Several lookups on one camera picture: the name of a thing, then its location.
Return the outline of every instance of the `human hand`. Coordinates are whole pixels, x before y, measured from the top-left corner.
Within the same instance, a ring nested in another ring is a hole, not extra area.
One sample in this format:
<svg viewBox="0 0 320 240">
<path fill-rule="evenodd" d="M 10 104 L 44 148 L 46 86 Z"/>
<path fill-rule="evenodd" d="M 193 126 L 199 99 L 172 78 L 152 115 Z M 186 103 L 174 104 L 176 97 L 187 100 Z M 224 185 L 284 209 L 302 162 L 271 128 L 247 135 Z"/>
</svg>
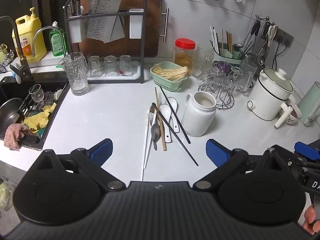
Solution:
<svg viewBox="0 0 320 240">
<path fill-rule="evenodd" d="M 313 205 L 307 208 L 304 213 L 305 221 L 302 225 L 302 228 L 309 232 L 310 234 L 314 235 L 315 233 L 320 231 L 320 221 L 317 221 L 313 224 L 316 219 L 316 211 L 313 208 Z"/>
</svg>

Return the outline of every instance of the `yellow jug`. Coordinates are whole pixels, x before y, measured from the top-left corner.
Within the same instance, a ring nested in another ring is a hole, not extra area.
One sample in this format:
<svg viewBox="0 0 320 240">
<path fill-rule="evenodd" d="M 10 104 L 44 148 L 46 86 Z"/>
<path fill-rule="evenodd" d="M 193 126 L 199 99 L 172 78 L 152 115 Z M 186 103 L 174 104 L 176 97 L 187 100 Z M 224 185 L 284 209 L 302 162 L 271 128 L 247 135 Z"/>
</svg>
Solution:
<svg viewBox="0 0 320 240">
<path fill-rule="evenodd" d="M 32 40 L 36 32 L 41 29 L 41 21 L 39 17 L 33 12 L 35 8 L 31 8 L 31 16 L 25 15 L 16 19 L 16 24 L 18 28 L 20 43 L 22 46 L 23 54 L 27 57 L 28 63 L 34 63 L 40 61 L 47 53 L 47 48 L 44 44 L 43 34 L 40 33 L 35 40 L 35 57 L 32 56 Z M 18 53 L 18 47 L 16 44 L 14 32 L 12 30 L 13 42 Z"/>
</svg>

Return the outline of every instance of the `red lid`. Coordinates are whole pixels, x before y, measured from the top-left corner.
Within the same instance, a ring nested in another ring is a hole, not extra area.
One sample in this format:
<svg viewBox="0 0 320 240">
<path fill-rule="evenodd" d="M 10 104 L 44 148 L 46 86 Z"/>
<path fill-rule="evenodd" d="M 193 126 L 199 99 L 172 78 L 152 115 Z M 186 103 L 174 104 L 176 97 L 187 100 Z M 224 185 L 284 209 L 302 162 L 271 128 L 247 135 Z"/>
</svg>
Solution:
<svg viewBox="0 0 320 240">
<path fill-rule="evenodd" d="M 193 40 L 179 38 L 176 40 L 176 46 L 181 49 L 195 49 L 196 43 Z"/>
</svg>

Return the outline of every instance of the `wooden cutting board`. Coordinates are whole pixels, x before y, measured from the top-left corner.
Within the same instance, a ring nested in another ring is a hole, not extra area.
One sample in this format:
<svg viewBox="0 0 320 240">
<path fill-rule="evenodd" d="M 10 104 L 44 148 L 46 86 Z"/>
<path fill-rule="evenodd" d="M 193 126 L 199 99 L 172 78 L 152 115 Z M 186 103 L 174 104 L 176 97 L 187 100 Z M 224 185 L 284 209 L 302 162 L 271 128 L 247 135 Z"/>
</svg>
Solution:
<svg viewBox="0 0 320 240">
<path fill-rule="evenodd" d="M 84 12 L 89 10 L 88 0 L 81 0 Z M 161 23 L 162 0 L 147 0 L 147 22 L 146 22 L 146 41 L 145 57 L 156 57 L 158 54 L 160 23 Z M 143 8 L 142 0 L 121 0 L 119 10 L 129 10 L 132 8 Z M 103 43 L 94 39 L 86 38 L 79 43 L 80 51 L 86 56 L 98 55 L 106 57 L 114 55 L 130 55 L 132 57 L 140 56 L 141 40 L 129 38 L 129 16 L 124 16 L 124 34 L 125 38 Z"/>
</svg>

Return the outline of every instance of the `cloth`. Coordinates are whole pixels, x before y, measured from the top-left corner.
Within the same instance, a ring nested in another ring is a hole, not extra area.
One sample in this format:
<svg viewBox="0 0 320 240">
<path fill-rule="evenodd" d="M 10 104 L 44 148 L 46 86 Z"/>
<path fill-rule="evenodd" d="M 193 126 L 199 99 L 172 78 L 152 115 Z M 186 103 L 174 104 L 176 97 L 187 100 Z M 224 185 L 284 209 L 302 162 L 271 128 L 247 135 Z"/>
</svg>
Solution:
<svg viewBox="0 0 320 240">
<path fill-rule="evenodd" d="M 27 125 L 33 133 L 38 132 L 40 129 L 43 129 L 48 124 L 48 116 L 56 107 L 56 103 L 53 103 L 52 106 L 45 106 L 43 108 L 43 112 L 39 114 L 35 114 L 30 117 L 26 117 L 23 121 L 25 125 Z"/>
<path fill-rule="evenodd" d="M 4 146 L 19 151 L 18 140 L 22 139 L 25 134 L 34 135 L 34 133 L 23 124 L 14 123 L 9 125 L 4 135 Z"/>
</svg>

